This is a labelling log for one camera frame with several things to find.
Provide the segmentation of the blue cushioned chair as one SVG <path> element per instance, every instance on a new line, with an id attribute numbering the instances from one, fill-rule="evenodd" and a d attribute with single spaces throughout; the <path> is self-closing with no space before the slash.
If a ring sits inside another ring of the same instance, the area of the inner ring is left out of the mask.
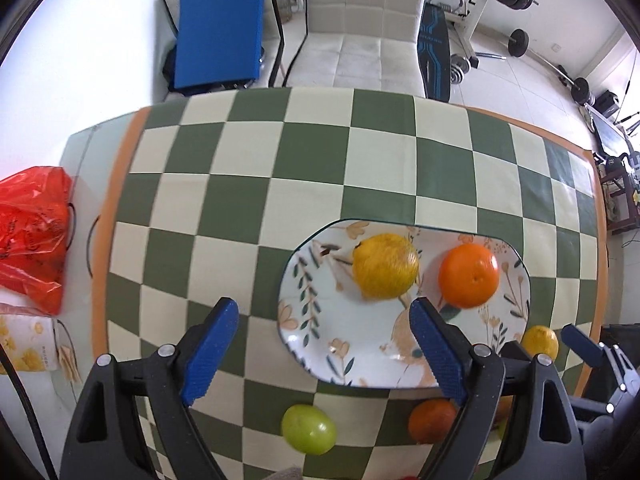
<path id="1" fill-rule="evenodd" d="M 270 88 L 284 35 L 277 0 L 160 0 L 175 34 L 162 74 L 182 96 Z"/>

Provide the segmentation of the floral oval plate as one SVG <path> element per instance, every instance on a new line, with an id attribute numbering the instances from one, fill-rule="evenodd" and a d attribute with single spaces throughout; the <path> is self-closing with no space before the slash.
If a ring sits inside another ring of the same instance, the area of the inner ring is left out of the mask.
<path id="1" fill-rule="evenodd" d="M 416 284 L 398 298 L 367 300 L 352 279 L 352 250 L 382 233 L 408 238 L 418 251 Z M 499 286 L 486 304 L 460 310 L 442 299 L 438 271 L 450 249 L 473 243 L 497 258 Z M 522 338 L 530 307 L 529 274 L 504 240 L 422 226 L 342 220 L 295 249 L 282 275 L 278 326 L 288 351 L 322 382 L 347 387 L 414 389 L 435 378 L 409 326 L 411 301 L 424 296 L 473 344 L 499 351 Z"/>

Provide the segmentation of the green apple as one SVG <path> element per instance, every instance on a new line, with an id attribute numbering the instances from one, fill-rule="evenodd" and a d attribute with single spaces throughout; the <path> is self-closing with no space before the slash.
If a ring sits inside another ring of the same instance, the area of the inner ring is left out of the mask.
<path id="1" fill-rule="evenodd" d="M 313 405 L 295 404 L 281 420 L 282 437 L 294 450 L 303 454 L 323 455 L 336 445 L 334 421 Z"/>

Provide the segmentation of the black blue weight bench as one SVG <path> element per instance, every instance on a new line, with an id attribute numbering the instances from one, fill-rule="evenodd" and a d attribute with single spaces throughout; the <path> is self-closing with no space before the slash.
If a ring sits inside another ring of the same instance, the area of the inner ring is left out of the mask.
<path id="1" fill-rule="evenodd" d="M 424 4 L 416 50 L 427 99 L 448 103 L 450 44 L 445 13 L 439 6 Z"/>

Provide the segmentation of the dark red-orange orange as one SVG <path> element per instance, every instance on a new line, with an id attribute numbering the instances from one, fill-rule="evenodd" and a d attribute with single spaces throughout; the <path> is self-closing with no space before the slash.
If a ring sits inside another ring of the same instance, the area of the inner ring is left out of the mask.
<path id="1" fill-rule="evenodd" d="M 408 420 L 408 433 L 413 441 L 436 444 L 447 437 L 457 417 L 457 408 L 446 399 L 425 400 L 416 406 Z"/>

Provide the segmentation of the white padded chair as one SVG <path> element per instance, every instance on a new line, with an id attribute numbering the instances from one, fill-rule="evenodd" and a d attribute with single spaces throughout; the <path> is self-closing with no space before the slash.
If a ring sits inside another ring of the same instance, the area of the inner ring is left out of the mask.
<path id="1" fill-rule="evenodd" d="M 425 0 L 306 0 L 306 32 L 287 87 L 425 96 L 418 32 Z"/>

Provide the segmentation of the red plastic bag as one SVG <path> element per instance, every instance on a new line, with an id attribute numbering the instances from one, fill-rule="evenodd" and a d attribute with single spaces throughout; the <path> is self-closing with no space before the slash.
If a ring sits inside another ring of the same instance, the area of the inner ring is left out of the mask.
<path id="1" fill-rule="evenodd" d="M 1 181 L 1 286 L 50 315 L 61 311 L 72 179 L 35 166 Z"/>

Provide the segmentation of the bright orange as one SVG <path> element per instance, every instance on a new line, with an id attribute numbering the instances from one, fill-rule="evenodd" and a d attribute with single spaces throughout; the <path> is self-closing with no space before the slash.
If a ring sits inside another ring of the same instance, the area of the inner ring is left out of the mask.
<path id="1" fill-rule="evenodd" d="M 477 244 L 452 248 L 440 264 L 438 286 L 446 304 L 458 309 L 480 307 L 498 289 L 497 258 Z"/>

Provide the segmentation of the large yellow lemon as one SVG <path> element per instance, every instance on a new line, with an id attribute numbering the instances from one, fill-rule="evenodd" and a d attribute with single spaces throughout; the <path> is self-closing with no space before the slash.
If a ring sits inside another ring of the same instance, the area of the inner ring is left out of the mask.
<path id="1" fill-rule="evenodd" d="M 560 350 L 556 333 L 551 328 L 542 325 L 529 327 L 522 337 L 521 345 L 530 356 L 543 353 L 552 361 L 556 359 Z"/>

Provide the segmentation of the barbell on floor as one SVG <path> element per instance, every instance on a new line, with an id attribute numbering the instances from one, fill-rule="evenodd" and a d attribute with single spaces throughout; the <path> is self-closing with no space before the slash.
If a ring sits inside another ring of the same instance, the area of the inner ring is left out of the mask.
<path id="1" fill-rule="evenodd" d="M 525 55 L 532 56 L 533 58 L 536 58 L 538 62 L 541 62 L 542 65 L 555 73 L 555 75 L 558 76 L 560 83 L 570 89 L 570 96 L 577 105 L 591 105 L 594 102 L 588 80 L 584 77 L 571 77 L 564 67 L 561 67 L 558 64 L 553 64 L 544 56 L 529 47 L 529 36 L 524 29 L 517 28 L 514 29 L 509 36 L 499 35 L 499 37 L 506 42 L 504 46 L 511 58 L 521 58 Z"/>

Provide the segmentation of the small yellow citrus fruit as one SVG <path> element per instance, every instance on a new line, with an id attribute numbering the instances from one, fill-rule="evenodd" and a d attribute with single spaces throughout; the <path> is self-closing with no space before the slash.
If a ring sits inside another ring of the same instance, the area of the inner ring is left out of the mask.
<path id="1" fill-rule="evenodd" d="M 419 263 L 418 251 L 408 238 L 382 233 L 352 250 L 352 278 L 364 298 L 394 299 L 416 282 Z"/>

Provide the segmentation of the dark wooden side table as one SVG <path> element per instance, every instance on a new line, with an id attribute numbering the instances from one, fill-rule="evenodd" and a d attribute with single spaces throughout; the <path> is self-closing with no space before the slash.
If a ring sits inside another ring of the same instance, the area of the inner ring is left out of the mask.
<path id="1" fill-rule="evenodd" d="M 606 229 L 612 235 L 639 227 L 639 153 L 608 156 L 597 166 Z"/>

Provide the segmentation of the yellow patterned tissue box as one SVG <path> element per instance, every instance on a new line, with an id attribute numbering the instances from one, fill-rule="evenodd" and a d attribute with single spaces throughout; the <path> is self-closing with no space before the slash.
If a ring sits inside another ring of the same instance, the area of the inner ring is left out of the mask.
<path id="1" fill-rule="evenodd" d="M 1 344 L 17 372 L 62 370 L 66 380 L 80 383 L 70 333 L 57 318 L 29 307 L 1 305 Z"/>

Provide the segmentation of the green checkered tablecloth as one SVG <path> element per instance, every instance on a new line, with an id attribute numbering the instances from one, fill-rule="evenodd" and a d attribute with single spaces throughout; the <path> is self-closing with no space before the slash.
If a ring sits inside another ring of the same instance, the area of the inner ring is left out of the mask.
<path id="1" fill-rule="evenodd" d="M 414 476 L 408 431 L 435 382 L 411 295 L 364 300 L 352 251 L 380 233 L 420 250 L 413 295 L 442 299 L 439 261 L 499 260 L 484 306 L 452 311 L 500 348 L 534 325 L 597 333 L 602 207 L 580 148 L 475 110 L 333 88 L 194 96 L 142 110 L 96 231 L 94 346 L 121 360 L 177 342 L 227 296 L 239 328 L 192 415 L 232 479 Z"/>

